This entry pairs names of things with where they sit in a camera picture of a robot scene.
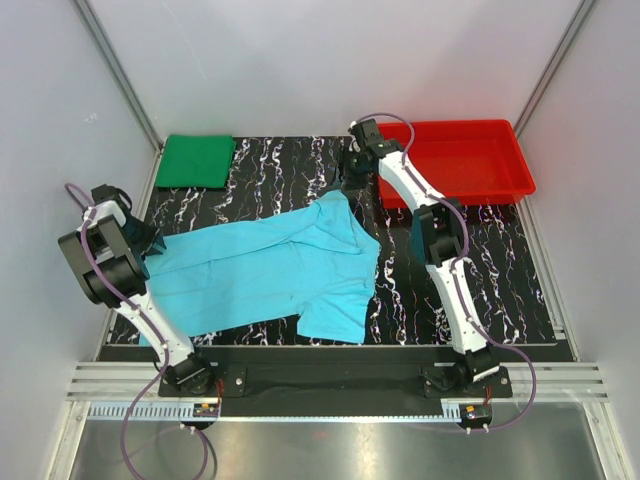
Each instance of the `red plastic tray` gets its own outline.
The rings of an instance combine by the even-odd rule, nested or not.
[[[409,157],[416,169],[438,191],[463,205],[517,203],[532,194],[533,182],[518,140],[506,120],[417,122]],[[406,145],[410,133],[402,123],[381,124],[385,138]],[[385,208],[405,203],[379,178]]]

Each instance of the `white panel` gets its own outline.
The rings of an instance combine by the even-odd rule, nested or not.
[[[640,3],[600,2],[523,136],[532,197],[583,359],[640,471]]]
[[[62,185],[137,198],[153,157],[71,2],[3,5],[0,44],[0,478],[36,479],[105,315],[57,245],[81,219]]]
[[[160,135],[515,122],[578,0],[93,0]]]

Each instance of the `black marble surface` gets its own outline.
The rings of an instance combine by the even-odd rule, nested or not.
[[[334,179],[339,137],[239,138],[226,189],[154,190],[146,220],[165,235],[303,208]],[[348,192],[356,218],[382,246],[365,344],[430,345],[450,332],[436,287],[409,246],[408,211],[381,208],[377,186]],[[471,249],[465,268],[476,309],[492,337],[508,343],[555,338],[515,206],[468,207]],[[296,334],[297,317],[196,337],[197,345],[333,345]],[[108,344],[137,344],[119,318]]]

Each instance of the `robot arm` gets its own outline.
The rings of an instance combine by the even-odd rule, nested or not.
[[[90,254],[106,279],[131,302],[123,302],[98,278],[80,242],[81,228],[58,239],[58,244],[85,295],[103,303],[129,320],[158,355],[161,364],[168,356],[164,379],[173,387],[193,394],[206,393],[214,384],[211,366],[195,349],[187,335],[162,314],[154,304],[146,281],[147,255],[165,250],[160,231],[131,215],[131,203],[124,192],[102,185],[91,191],[96,213],[87,228]],[[83,220],[89,217],[85,210]],[[156,335],[148,321],[161,333]]]
[[[457,380],[473,383],[496,373],[499,362],[493,347],[471,324],[481,325],[481,322],[464,268],[460,265],[452,269],[462,250],[460,222],[439,203],[444,196],[420,175],[408,155],[403,155],[402,146],[395,140],[384,139],[375,120],[354,123],[350,132],[355,138],[358,153],[347,162],[343,172],[345,176],[377,172],[400,194],[413,214],[413,250],[436,284],[449,320],[452,346],[459,356],[455,365]],[[446,201],[460,209],[455,199]],[[456,289],[454,277],[460,292]]]

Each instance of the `green towel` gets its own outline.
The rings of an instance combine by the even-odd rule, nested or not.
[[[235,149],[236,142],[230,135],[170,135],[160,160],[156,187],[222,188]]]

